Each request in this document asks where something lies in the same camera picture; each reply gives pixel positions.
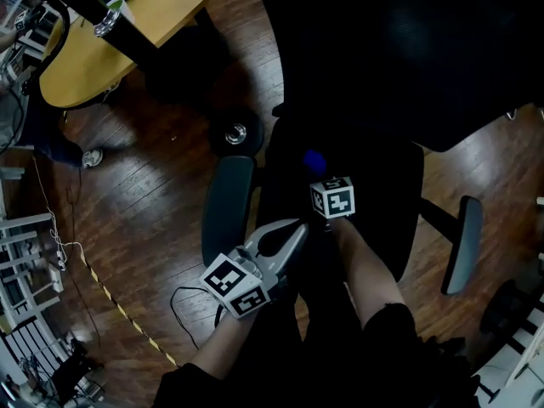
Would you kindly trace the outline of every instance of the black office chair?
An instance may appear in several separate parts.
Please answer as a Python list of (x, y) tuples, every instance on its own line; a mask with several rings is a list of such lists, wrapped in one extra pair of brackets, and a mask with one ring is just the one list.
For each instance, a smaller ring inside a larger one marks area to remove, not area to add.
[(462, 290), (478, 261), (482, 206), (464, 196), (454, 218), (423, 200), (417, 144), (448, 150), (538, 102), (540, 9), (528, 0), (263, 1), (285, 102), (274, 110), (280, 119), (261, 173), (251, 158), (219, 162), (204, 213), (204, 263), (243, 242), (257, 185), (258, 224), (309, 215), (303, 157), (316, 150), (328, 174), (354, 181), (354, 224), (396, 280), (421, 214), (453, 243), (442, 292)]

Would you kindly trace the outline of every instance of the blue object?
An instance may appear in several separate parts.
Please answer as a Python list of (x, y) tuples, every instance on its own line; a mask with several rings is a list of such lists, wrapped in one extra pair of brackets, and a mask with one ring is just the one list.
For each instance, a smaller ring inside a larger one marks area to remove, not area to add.
[(326, 160), (321, 153), (314, 150), (306, 151), (303, 164), (308, 167), (311, 174), (317, 179), (322, 179), (326, 174)]

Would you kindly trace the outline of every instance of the wooden desk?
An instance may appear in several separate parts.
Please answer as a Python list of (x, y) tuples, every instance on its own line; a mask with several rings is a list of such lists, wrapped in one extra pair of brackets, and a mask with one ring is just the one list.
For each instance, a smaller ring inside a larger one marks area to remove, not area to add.
[[(157, 47), (193, 20), (207, 0), (130, 0), (135, 25)], [(58, 41), (58, 24), (46, 54)], [(94, 27), (82, 18), (70, 26), (60, 54), (40, 77), (43, 97), (57, 107), (72, 107), (89, 101), (121, 80), (136, 64), (109, 43), (94, 35)]]

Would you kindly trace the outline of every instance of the yellow and black tape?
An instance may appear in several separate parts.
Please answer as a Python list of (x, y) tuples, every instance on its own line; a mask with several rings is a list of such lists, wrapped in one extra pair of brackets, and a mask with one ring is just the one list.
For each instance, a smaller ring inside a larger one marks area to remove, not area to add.
[(144, 336), (145, 338), (147, 338), (147, 341), (150, 343), (151, 346), (153, 346), (153, 348), (155, 348), (156, 350), (158, 350), (161, 354), (163, 354), (165, 357), (167, 357), (168, 361), (170, 361), (172, 364), (174, 364), (175, 366), (177, 367), (181, 367), (181, 365), (170, 355), (168, 354), (167, 352), (164, 351), (163, 348), (161, 348), (158, 343), (153, 340), (148, 334), (147, 332), (145, 332), (142, 327), (140, 325), (138, 325), (132, 317), (130, 317), (128, 315), (128, 313), (125, 311), (125, 309), (119, 305), (119, 303), (111, 296), (111, 293), (110, 291), (104, 286), (104, 284), (102, 283), (102, 281), (100, 280), (99, 276), (96, 274), (96, 272), (94, 272), (94, 269), (91, 268), (90, 264), (87, 263), (87, 260), (85, 259), (85, 256), (83, 255), (83, 252), (81, 252), (80, 254), (80, 257), (81, 257), (81, 260), (83, 261), (83, 264), (85, 264), (85, 267), (88, 269), (88, 271), (91, 273), (91, 276), (93, 277), (93, 279), (98, 283), (98, 285), (102, 288), (102, 290), (104, 291), (105, 295), (108, 297), (108, 299), (110, 299), (110, 301), (117, 307), (117, 309), (121, 312), (121, 314), (123, 316), (125, 316), (125, 319), (127, 319), (133, 326), (134, 328), (136, 328), (136, 331), (138, 331), (140, 334), (142, 334), (142, 336)]

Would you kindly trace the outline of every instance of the hardwood floor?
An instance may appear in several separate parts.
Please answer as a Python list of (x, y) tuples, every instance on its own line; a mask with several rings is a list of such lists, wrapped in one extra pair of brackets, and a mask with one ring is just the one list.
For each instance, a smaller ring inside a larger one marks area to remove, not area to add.
[[(251, 105), (269, 135), (275, 122), (271, 110), (282, 101), (283, 83), (264, 6), (261, 0), (212, 0), (208, 10), (240, 60), (218, 82), (213, 100)], [(195, 349), (168, 301), (177, 286), (196, 285), (203, 271), (201, 214), (217, 160), (208, 146), (207, 125), (188, 106), (154, 100), (138, 70), (128, 75), (114, 105), (71, 111), (65, 125), (65, 134), (83, 149), (106, 148), (100, 167), (82, 172), (76, 240), (117, 301), (180, 363)], [(446, 153), (426, 153), (423, 196), (452, 214), (457, 214), (462, 195), (482, 200), (481, 258), (463, 294), (442, 296), (439, 288), (451, 245), (420, 219), (400, 286), (424, 338), (467, 337), (475, 360), (488, 346), (478, 325), (496, 288), (536, 267), (540, 231), (535, 200), (544, 194), (542, 130), (540, 115), (527, 106), (515, 122), (499, 119)], [(25, 179), (8, 187), (8, 207), (20, 214), (43, 211), (30, 154), (11, 150), (4, 161), (27, 166)], [(60, 234), (71, 241), (65, 189), (77, 195), (78, 173), (43, 158), (38, 165)], [(402, 203), (401, 186), (397, 203)], [(172, 365), (112, 307), (76, 252), (70, 267), (98, 327), (100, 344), (69, 276), (62, 303), (53, 310), (54, 321), (88, 341), (90, 354), (105, 362), (108, 402), (150, 406), (162, 374)], [(206, 294), (179, 292), (174, 305), (196, 342), (203, 343), (213, 329), (215, 302)], [(303, 303), (297, 303), (297, 318), (304, 333), (308, 312)]]

